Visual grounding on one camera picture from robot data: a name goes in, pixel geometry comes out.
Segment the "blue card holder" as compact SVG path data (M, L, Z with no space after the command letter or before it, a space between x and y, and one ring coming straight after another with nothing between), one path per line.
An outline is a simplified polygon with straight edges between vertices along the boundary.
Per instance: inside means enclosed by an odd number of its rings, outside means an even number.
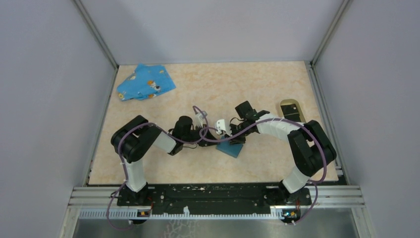
M216 150L222 152L230 157L238 158L244 145L230 145L229 140L220 142L216 146Z

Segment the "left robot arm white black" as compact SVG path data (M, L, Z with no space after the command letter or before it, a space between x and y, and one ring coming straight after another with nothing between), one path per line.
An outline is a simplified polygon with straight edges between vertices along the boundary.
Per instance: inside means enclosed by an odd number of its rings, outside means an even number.
M185 144L200 147L216 146L216 138L203 126L193 126L193 119L181 116L169 132L162 131L157 125L143 116L136 116L111 137L115 152L122 158L125 187L130 189L129 199L136 205L143 205L149 198L144 187L147 181L144 175L142 158L151 147L157 147L173 156L179 153Z

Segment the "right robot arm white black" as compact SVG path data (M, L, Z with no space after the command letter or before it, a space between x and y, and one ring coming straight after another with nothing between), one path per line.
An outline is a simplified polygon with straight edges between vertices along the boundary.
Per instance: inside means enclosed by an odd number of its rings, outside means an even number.
M241 122L229 125L231 145L245 143L246 136L254 132L289 143L295 166L280 182L279 199L284 204L297 200L298 190L319 170L325 171L326 166L337 157L334 146L316 120L302 123L278 117L266 110L258 112L248 101L236 106L235 110Z

